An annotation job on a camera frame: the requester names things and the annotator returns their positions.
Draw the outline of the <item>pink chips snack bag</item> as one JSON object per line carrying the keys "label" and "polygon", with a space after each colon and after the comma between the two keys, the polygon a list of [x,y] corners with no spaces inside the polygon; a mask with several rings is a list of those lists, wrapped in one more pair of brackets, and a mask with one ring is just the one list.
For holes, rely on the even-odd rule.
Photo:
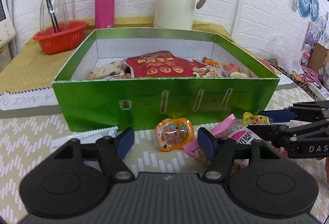
{"label": "pink chips snack bag", "polygon": [[[210,133],[216,138],[230,138],[235,140],[238,144],[251,144],[255,139],[260,137],[251,131],[248,131],[248,128],[243,126],[243,121],[239,120],[233,115],[229,115],[226,119],[220,122],[216,127],[210,130]],[[210,165],[210,160],[208,160],[203,153],[203,150],[198,145],[197,139],[194,139],[192,142],[189,142],[183,147],[183,150],[186,154],[189,154],[191,157],[197,159],[205,166]]]}

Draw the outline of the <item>yellow jelly cup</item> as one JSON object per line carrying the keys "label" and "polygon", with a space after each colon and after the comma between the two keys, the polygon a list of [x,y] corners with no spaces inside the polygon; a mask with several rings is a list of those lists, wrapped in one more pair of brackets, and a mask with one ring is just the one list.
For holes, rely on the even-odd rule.
{"label": "yellow jelly cup", "polygon": [[250,112],[245,112],[243,114],[243,126],[255,126],[255,125],[270,125],[273,120],[268,116],[264,115],[253,115]]}

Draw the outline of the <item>orange jelly cup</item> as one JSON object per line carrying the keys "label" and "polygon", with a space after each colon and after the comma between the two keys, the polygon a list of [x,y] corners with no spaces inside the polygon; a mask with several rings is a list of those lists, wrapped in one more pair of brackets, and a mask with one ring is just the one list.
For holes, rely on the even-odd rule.
{"label": "orange jelly cup", "polygon": [[167,118],[155,128],[154,134],[158,147],[163,152],[183,150],[194,139],[194,128],[186,118]]}

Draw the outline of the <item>orange cartoon snack packets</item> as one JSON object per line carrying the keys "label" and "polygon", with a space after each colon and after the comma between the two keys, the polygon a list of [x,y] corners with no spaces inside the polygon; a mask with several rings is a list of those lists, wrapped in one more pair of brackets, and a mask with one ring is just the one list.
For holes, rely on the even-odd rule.
{"label": "orange cartoon snack packets", "polygon": [[204,57],[201,61],[207,66],[212,67],[221,77],[229,78],[252,78],[252,73],[249,68],[235,64],[235,63],[223,63],[214,61],[212,59]]}

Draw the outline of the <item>chocolate chip bread packet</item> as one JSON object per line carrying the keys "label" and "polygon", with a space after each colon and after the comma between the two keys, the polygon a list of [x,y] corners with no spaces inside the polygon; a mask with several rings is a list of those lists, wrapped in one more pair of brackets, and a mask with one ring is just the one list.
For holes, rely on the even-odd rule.
{"label": "chocolate chip bread packet", "polygon": [[96,67],[86,78],[87,80],[112,79],[112,78],[131,78],[130,70],[123,61],[114,61],[99,67]]}

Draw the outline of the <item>red daily nuts pouch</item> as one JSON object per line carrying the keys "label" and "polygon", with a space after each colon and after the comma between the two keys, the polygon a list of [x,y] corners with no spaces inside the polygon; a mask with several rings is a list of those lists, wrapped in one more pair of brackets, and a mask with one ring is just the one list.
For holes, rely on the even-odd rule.
{"label": "red daily nuts pouch", "polygon": [[195,59],[176,57],[169,51],[158,51],[126,58],[124,63],[132,78],[221,77],[219,72],[209,64]]}

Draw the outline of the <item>white power strip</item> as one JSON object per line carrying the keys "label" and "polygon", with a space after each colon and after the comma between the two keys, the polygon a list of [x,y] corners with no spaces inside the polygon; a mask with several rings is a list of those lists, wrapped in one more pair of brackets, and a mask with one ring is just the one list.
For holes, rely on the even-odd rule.
{"label": "white power strip", "polygon": [[325,87],[321,86],[319,88],[314,83],[310,83],[309,89],[315,94],[316,99],[318,99],[320,101],[329,100],[328,90]]}

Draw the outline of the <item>green cardboard box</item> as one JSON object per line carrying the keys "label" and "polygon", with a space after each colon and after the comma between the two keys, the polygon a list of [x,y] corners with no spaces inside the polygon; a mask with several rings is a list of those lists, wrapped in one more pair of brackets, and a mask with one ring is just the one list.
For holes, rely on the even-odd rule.
{"label": "green cardboard box", "polygon": [[[96,67],[158,51],[202,61],[235,63],[252,78],[112,78],[87,80]],[[94,30],[78,46],[52,87],[72,131],[110,126],[153,129],[166,118],[187,118],[195,125],[229,114],[264,110],[279,78],[258,59],[215,33],[158,28]]]}

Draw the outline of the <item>small pink lid bottle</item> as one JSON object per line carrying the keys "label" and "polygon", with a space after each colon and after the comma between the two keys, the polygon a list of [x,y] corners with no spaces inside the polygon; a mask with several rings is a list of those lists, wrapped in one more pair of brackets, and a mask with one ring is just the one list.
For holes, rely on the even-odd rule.
{"label": "small pink lid bottle", "polygon": [[301,59],[301,66],[307,66],[310,58],[310,53],[307,51],[303,52],[302,59]]}

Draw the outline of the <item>blue paper fan decoration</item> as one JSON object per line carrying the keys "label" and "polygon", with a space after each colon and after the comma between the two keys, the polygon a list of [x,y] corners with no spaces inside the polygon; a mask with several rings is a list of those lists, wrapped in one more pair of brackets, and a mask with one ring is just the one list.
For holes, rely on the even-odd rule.
{"label": "blue paper fan decoration", "polygon": [[302,18],[309,18],[311,22],[315,23],[320,13],[319,0],[294,0],[293,11],[298,12]]}

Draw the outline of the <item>red plastic basket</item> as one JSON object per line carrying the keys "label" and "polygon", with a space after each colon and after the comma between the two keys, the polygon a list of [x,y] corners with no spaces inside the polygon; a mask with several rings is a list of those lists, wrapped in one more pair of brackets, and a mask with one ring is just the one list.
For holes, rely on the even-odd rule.
{"label": "red plastic basket", "polygon": [[55,33],[52,27],[44,32],[38,32],[33,40],[38,41],[42,51],[47,55],[66,52],[75,49],[83,39],[84,29],[89,25],[87,21],[69,22],[67,29]]}

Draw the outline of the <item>black chopsticks pair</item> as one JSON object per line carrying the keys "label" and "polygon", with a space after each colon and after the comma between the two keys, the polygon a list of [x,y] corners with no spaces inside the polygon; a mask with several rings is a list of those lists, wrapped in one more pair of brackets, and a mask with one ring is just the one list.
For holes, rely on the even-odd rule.
{"label": "black chopsticks pair", "polygon": [[49,11],[49,16],[50,16],[50,19],[51,19],[53,31],[55,33],[58,33],[60,31],[59,24],[57,22],[57,18],[56,18],[56,15],[55,15],[55,12],[54,12],[54,9],[53,9],[51,0],[46,0],[46,4],[47,4],[47,9]]}

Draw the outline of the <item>white water dispenser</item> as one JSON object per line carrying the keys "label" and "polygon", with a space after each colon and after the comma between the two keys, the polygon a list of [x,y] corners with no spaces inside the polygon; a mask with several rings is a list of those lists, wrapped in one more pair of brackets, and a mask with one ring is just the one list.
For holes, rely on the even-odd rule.
{"label": "white water dispenser", "polygon": [[16,31],[13,25],[13,0],[1,0],[1,71],[17,55]]}

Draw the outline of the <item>pink thermos bottle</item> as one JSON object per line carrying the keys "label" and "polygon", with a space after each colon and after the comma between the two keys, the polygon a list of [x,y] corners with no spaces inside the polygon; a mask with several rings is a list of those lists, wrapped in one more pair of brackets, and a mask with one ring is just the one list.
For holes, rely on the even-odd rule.
{"label": "pink thermos bottle", "polygon": [[115,0],[95,0],[95,28],[114,27]]}

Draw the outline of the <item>clear glass carafe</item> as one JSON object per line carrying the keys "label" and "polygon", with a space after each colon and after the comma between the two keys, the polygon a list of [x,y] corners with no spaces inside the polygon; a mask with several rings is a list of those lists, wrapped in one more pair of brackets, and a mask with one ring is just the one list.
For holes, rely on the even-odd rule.
{"label": "clear glass carafe", "polygon": [[40,32],[60,33],[69,28],[66,0],[41,0]]}

